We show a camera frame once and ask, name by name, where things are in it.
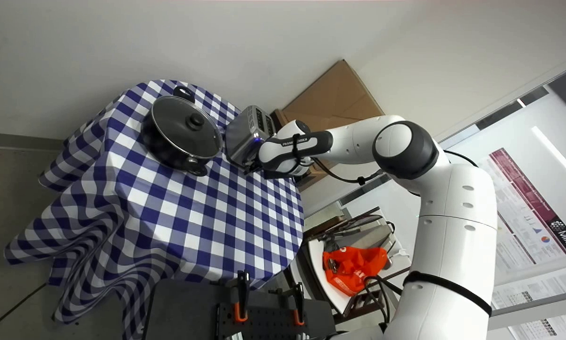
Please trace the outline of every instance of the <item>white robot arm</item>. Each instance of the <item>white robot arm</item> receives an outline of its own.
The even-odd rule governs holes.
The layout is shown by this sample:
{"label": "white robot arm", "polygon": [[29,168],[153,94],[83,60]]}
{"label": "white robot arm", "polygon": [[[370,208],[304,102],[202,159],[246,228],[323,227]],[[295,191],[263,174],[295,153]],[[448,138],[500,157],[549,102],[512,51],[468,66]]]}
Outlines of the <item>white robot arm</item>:
{"label": "white robot arm", "polygon": [[323,132],[289,123],[263,143],[272,176],[306,172],[310,157],[346,164],[376,160],[421,196],[412,274],[383,338],[485,340],[497,257],[497,196],[491,177],[451,164],[431,134],[399,115],[382,115]]}

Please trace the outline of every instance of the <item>blue and white tablecloth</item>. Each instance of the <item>blue and white tablecloth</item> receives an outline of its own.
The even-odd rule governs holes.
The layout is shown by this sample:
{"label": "blue and white tablecloth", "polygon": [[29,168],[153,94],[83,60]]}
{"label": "blue and white tablecloth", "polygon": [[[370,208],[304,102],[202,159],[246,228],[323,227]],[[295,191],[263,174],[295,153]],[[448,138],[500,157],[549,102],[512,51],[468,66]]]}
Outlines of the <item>blue and white tablecloth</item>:
{"label": "blue and white tablecloth", "polygon": [[182,81],[149,81],[114,100],[65,143],[40,181],[59,191],[6,249],[10,262],[55,259],[65,285],[55,319],[76,321],[112,291],[125,306],[125,338],[142,338],[151,289],[165,278],[253,283],[283,270],[302,242],[302,206],[291,179],[246,176],[225,155],[193,177],[140,143],[142,121],[178,85],[225,126],[238,115],[223,98]]}

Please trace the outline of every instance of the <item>red object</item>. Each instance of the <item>red object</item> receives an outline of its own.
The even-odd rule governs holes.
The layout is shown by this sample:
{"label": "red object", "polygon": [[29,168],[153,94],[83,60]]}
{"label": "red object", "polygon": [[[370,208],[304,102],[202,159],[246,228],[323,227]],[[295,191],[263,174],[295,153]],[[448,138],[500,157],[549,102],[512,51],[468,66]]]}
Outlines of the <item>red object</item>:
{"label": "red object", "polygon": [[327,281],[349,296],[359,295],[365,289],[365,279],[378,276],[387,262],[389,253],[382,247],[340,247],[323,253]]}

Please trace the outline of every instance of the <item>pot lid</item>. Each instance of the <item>pot lid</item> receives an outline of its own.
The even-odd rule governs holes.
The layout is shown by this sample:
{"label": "pot lid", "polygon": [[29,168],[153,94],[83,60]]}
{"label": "pot lid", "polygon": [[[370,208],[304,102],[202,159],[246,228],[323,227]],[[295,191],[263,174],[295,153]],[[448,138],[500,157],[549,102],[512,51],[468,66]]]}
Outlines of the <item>pot lid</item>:
{"label": "pot lid", "polygon": [[155,100],[151,117],[159,132],[176,149],[191,157],[212,159],[223,147],[221,134],[212,117],[185,98],[163,96]]}

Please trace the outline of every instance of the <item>table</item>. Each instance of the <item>table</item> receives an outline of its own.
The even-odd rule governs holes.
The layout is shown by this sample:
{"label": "table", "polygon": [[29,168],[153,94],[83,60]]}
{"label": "table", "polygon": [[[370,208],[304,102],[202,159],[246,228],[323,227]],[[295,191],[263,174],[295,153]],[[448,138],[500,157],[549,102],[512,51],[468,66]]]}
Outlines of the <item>table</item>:
{"label": "table", "polygon": [[[157,285],[153,295],[146,340],[214,340],[216,304],[227,300],[229,291],[223,287],[165,279]],[[282,308],[280,296],[265,291],[251,291],[248,304]],[[336,323],[329,302],[304,300],[304,312],[308,334],[312,338],[336,334]]]}
{"label": "table", "polygon": [[57,321],[80,319],[114,291],[125,306],[123,338],[142,338],[148,298],[161,279],[217,281],[244,270],[261,283],[295,259],[302,206],[293,179],[246,176],[223,155],[208,176],[193,177],[140,143],[151,104],[178,85],[195,92],[221,132],[238,115],[199,85],[140,83],[76,130],[40,176],[61,194],[8,244],[6,259],[53,259],[49,283],[65,285]]}

